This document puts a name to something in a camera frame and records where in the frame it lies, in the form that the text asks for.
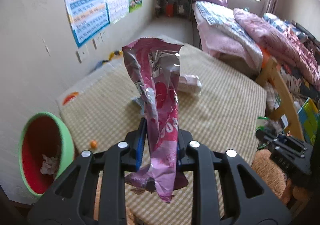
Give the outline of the red container on shelf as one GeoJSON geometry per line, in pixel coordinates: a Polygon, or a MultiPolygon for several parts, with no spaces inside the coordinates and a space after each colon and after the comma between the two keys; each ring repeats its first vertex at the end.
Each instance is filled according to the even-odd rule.
{"type": "Polygon", "coordinates": [[[173,4],[167,4],[165,7],[165,15],[167,17],[173,17],[174,16],[174,5],[173,4]]]}

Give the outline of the white wall socket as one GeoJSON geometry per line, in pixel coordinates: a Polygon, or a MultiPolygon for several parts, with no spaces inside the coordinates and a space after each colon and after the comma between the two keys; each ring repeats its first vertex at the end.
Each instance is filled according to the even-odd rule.
{"type": "Polygon", "coordinates": [[[97,40],[99,44],[102,44],[106,39],[106,31],[100,31],[97,35],[97,40]]]}

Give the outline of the wooden chair frame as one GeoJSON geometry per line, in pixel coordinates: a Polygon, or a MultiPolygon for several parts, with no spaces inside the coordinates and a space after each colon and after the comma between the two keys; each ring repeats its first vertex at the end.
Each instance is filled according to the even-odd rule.
{"type": "Polygon", "coordinates": [[[270,57],[267,60],[265,67],[262,68],[260,74],[255,79],[255,82],[263,87],[268,81],[271,81],[271,84],[274,85],[274,88],[276,88],[280,97],[279,107],[268,114],[268,118],[273,121],[278,121],[283,115],[286,116],[288,126],[284,128],[285,133],[290,133],[298,140],[304,141],[302,126],[292,95],[281,77],[281,74],[278,72],[277,65],[276,59],[270,57]]]}

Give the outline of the pink foil snack bag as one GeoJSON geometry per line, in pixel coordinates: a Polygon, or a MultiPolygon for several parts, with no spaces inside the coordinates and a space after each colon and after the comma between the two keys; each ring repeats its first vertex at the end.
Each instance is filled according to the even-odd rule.
{"type": "Polygon", "coordinates": [[[178,97],[181,45],[158,38],[140,38],[122,48],[130,79],[144,102],[150,163],[125,180],[136,188],[157,192],[170,203],[176,189],[188,185],[177,174],[178,97]]]}

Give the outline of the green snack wrapper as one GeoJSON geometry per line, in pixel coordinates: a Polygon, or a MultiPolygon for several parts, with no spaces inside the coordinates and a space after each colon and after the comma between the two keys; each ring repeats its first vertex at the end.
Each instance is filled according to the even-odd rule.
{"type": "Polygon", "coordinates": [[[267,132],[272,130],[272,125],[268,117],[259,116],[256,121],[255,130],[265,130],[267,132]]]}

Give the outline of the yellow toy vehicle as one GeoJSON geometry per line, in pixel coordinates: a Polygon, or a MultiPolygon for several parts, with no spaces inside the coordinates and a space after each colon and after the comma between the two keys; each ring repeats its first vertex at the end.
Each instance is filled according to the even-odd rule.
{"type": "Polygon", "coordinates": [[[123,55],[123,51],[122,50],[116,50],[116,51],[113,51],[109,54],[109,57],[108,59],[106,60],[101,60],[99,62],[97,62],[96,66],[95,66],[95,70],[99,69],[100,67],[102,67],[104,64],[112,61],[114,58],[116,57],[120,57],[123,55]]]}

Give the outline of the pink quilt bed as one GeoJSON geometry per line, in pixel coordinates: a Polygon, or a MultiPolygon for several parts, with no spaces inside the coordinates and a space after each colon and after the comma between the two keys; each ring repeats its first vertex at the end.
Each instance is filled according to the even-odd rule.
{"type": "Polygon", "coordinates": [[[204,52],[253,77],[274,57],[290,91],[319,98],[319,70],[313,53],[291,25],[271,13],[263,17],[207,1],[193,3],[204,52]]]}

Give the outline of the small orange ball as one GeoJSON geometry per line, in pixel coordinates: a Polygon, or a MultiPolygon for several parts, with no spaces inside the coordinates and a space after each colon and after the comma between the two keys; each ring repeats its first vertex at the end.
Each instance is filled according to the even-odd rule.
{"type": "Polygon", "coordinates": [[[90,147],[91,149],[96,150],[98,148],[97,142],[95,140],[92,140],[90,142],[90,147]]]}

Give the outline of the grey blue crumpled wrapper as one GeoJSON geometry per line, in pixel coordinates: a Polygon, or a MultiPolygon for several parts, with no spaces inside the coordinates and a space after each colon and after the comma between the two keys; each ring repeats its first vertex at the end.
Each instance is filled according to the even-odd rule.
{"type": "Polygon", "coordinates": [[[145,110],[145,105],[144,105],[144,101],[140,96],[136,96],[134,98],[131,99],[133,101],[133,103],[135,103],[136,105],[138,105],[140,107],[140,115],[143,116],[144,115],[144,110],[145,110]]]}

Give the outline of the colourful children book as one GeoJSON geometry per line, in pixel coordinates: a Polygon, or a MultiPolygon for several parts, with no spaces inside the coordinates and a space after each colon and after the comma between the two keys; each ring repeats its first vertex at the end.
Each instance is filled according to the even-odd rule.
{"type": "Polygon", "coordinates": [[[318,129],[319,112],[311,98],[308,98],[302,105],[298,111],[298,117],[305,141],[314,145],[318,129]]]}

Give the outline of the brown plush teddy bear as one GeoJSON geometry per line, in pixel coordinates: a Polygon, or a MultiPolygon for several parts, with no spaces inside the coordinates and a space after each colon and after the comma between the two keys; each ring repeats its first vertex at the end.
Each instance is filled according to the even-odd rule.
{"type": "Polygon", "coordinates": [[[281,168],[270,159],[270,156],[271,152],[269,150],[258,150],[254,156],[252,169],[284,204],[288,204],[291,198],[308,203],[312,192],[296,186],[291,179],[287,178],[281,168]]]}

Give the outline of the green red trash bin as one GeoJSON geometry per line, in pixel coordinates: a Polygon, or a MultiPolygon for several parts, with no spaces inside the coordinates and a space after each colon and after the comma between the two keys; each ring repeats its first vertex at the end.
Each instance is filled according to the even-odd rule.
{"type": "Polygon", "coordinates": [[[62,120],[50,112],[33,115],[23,127],[18,146],[20,173],[25,187],[39,198],[64,172],[75,157],[71,133],[62,120]],[[47,159],[57,159],[52,175],[40,169],[47,159]]]}

